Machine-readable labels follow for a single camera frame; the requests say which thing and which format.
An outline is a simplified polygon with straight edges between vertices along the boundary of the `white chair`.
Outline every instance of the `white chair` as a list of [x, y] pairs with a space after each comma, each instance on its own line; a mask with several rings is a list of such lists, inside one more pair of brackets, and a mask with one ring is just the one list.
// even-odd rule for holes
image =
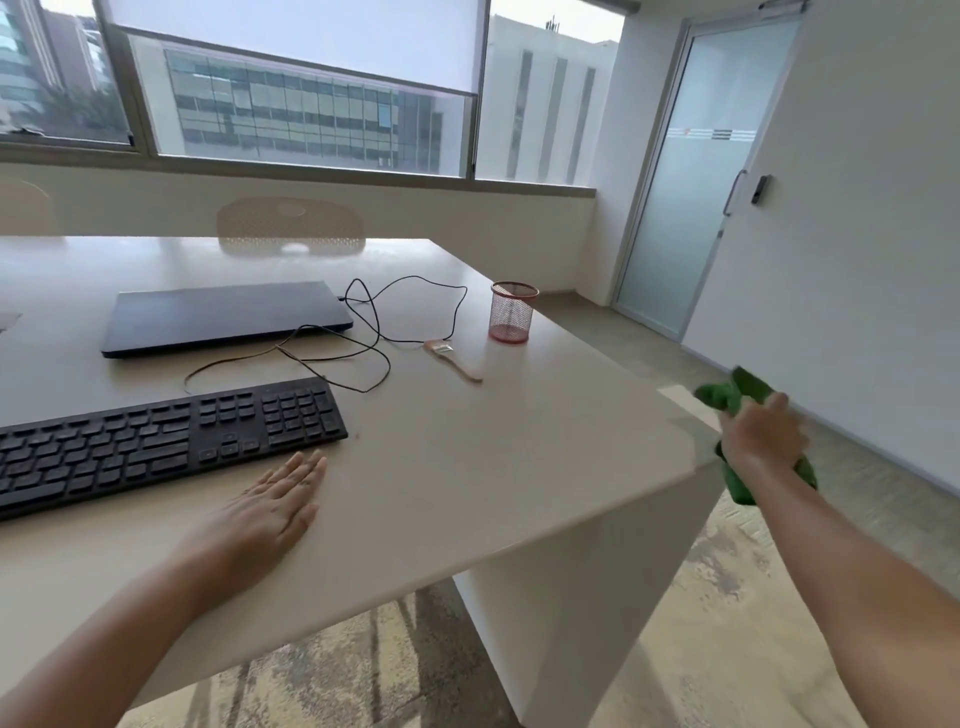
[[354, 255], [366, 243], [363, 220], [349, 207], [290, 197], [250, 197], [221, 207], [217, 234], [230, 255], [277, 255], [288, 243], [301, 243], [311, 255]]
[[0, 178], [0, 235], [62, 235], [50, 196], [35, 184]]

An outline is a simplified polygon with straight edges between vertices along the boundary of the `pen holder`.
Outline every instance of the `pen holder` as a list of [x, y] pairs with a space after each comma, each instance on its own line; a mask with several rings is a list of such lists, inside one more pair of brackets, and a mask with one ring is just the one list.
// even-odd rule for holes
[[491, 286], [490, 338], [504, 344], [523, 344], [530, 338], [533, 302], [540, 291], [527, 283], [501, 280]]

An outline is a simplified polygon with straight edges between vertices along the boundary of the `white desk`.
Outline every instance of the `white desk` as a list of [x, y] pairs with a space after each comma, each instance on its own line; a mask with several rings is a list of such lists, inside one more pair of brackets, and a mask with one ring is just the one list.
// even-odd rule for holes
[[[720, 494], [715, 433], [539, 314], [526, 346], [488, 339], [490, 281], [429, 241], [237, 253], [215, 239], [0, 239], [0, 310], [23, 314], [0, 334], [0, 425], [182, 396], [200, 364], [263, 348], [104, 359], [124, 290], [465, 283], [453, 343], [486, 381], [384, 345], [394, 369], [380, 388], [334, 389], [350, 437], [328, 450], [315, 525], [267, 581], [191, 627], [138, 702], [455, 574], [521, 722], [586, 726]], [[378, 300], [383, 329], [444, 336], [458, 296], [405, 281]], [[353, 333], [372, 340], [362, 324]], [[294, 349], [350, 346], [319, 337]], [[365, 354], [320, 371], [369, 384], [383, 366]], [[302, 376], [272, 355], [204, 372], [191, 389]], [[271, 462], [0, 524], [0, 692]]]

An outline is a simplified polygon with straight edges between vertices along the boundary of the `cable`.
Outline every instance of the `cable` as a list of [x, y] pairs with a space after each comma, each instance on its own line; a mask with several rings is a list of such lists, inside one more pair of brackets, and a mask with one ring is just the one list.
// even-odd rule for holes
[[[442, 288], [455, 288], [458, 290], [463, 289], [464, 295], [460, 297], [460, 301], [457, 302], [456, 307], [453, 309], [453, 326], [450, 329], [450, 333], [447, 336], [445, 336], [443, 339], [444, 341], [449, 341], [453, 337], [454, 332], [457, 330], [457, 313], [460, 311], [460, 306], [463, 304], [464, 300], [467, 298], [467, 293], [469, 289], [465, 285], [450, 285], [448, 283], [437, 283], [436, 281], [426, 279], [423, 276], [416, 276], [416, 275], [403, 276], [402, 278], [398, 278], [396, 280], [390, 281], [385, 286], [383, 286], [383, 288], [377, 291], [375, 295], [371, 295], [370, 289], [367, 287], [367, 284], [364, 281], [362, 281], [361, 279], [353, 279], [347, 286], [347, 290], [344, 292], [344, 295], [339, 297], [339, 300], [343, 301], [347, 305], [347, 308], [349, 308], [350, 311], [354, 315], [356, 315], [357, 318], [359, 318], [364, 324], [366, 324], [376, 334], [376, 339], [373, 341], [372, 344], [366, 344], [362, 341], [357, 341], [356, 339], [350, 338], [349, 336], [346, 336], [340, 333], [340, 331], [335, 331], [332, 328], [322, 327], [316, 324], [304, 324], [300, 327], [297, 327], [293, 331], [291, 331], [287, 335], [287, 337], [283, 339], [283, 341], [281, 341], [279, 344], [274, 344], [269, 349], [265, 349], [262, 352], [245, 354], [243, 356], [230, 356], [224, 359], [217, 359], [216, 361], [211, 361], [209, 364], [204, 364], [202, 367], [199, 367], [193, 370], [192, 372], [190, 372], [190, 374], [188, 374], [183, 378], [183, 391], [186, 392], [188, 395], [191, 395], [192, 393], [190, 392], [189, 389], [187, 389], [187, 385], [190, 383], [190, 379], [198, 375], [200, 372], [205, 372], [207, 369], [211, 369], [213, 367], [219, 366], [220, 364], [228, 364], [234, 361], [244, 361], [246, 359], [254, 359], [254, 358], [257, 358], [258, 356], [263, 356], [268, 353], [280, 352], [284, 356], [296, 361], [302, 367], [305, 367], [307, 370], [309, 370], [311, 374], [313, 374], [314, 376], [318, 376], [327, 384], [331, 384], [335, 387], [340, 387], [342, 389], [349, 389], [351, 392], [358, 392], [362, 395], [367, 394], [368, 392], [372, 392], [374, 389], [379, 387], [381, 384], [383, 384], [383, 382], [387, 380], [387, 377], [390, 375], [390, 371], [393, 368], [390, 362], [390, 357], [376, 347], [376, 345], [380, 343], [380, 339], [383, 339], [384, 341], [389, 341], [392, 344], [423, 344], [424, 343], [424, 341], [418, 341], [413, 339], [392, 339], [380, 330], [380, 316], [377, 313], [376, 303], [374, 303], [374, 301], [381, 293], [383, 293], [385, 290], [390, 288], [395, 283], [399, 283], [402, 280], [408, 280], [408, 279], [420, 279], [427, 283], [430, 283], [431, 285], [440, 286]], [[350, 297], [349, 295], [350, 289], [353, 287], [354, 283], [359, 283], [361, 286], [363, 286], [364, 292], [367, 294], [366, 299], [352, 299]], [[352, 305], [350, 305], [351, 303], [369, 304], [373, 312], [373, 321], [375, 325], [371, 324], [366, 319], [366, 317], [364, 317], [359, 311], [357, 311]], [[361, 349], [359, 352], [339, 354], [337, 356], [300, 358], [296, 354], [286, 349], [286, 345], [288, 342], [292, 342], [297, 337], [297, 334], [299, 334], [301, 331], [305, 329], [318, 329], [321, 331], [326, 331], [327, 333], [332, 333], [335, 336], [339, 336], [341, 339], [346, 339], [347, 341], [353, 342], [354, 344], [359, 344], [361, 347], [363, 347], [363, 349]], [[342, 359], [349, 359], [352, 356], [357, 356], [365, 352], [377, 352], [387, 362], [387, 371], [384, 372], [383, 376], [374, 385], [368, 387], [367, 389], [358, 389], [357, 387], [351, 387], [348, 384], [341, 384], [340, 382], [336, 382], [336, 381], [333, 381], [332, 379], [328, 379], [326, 376], [320, 374], [320, 372], [318, 372], [317, 370], [315, 370], [313, 367], [310, 366], [310, 364], [315, 364], [317, 362], [322, 362], [322, 361], [340, 361]]]

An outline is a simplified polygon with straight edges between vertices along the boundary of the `keyboard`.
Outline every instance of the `keyboard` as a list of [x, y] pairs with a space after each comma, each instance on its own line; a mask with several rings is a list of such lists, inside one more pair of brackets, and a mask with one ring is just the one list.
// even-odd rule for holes
[[2, 427], [0, 521], [347, 436], [316, 376]]

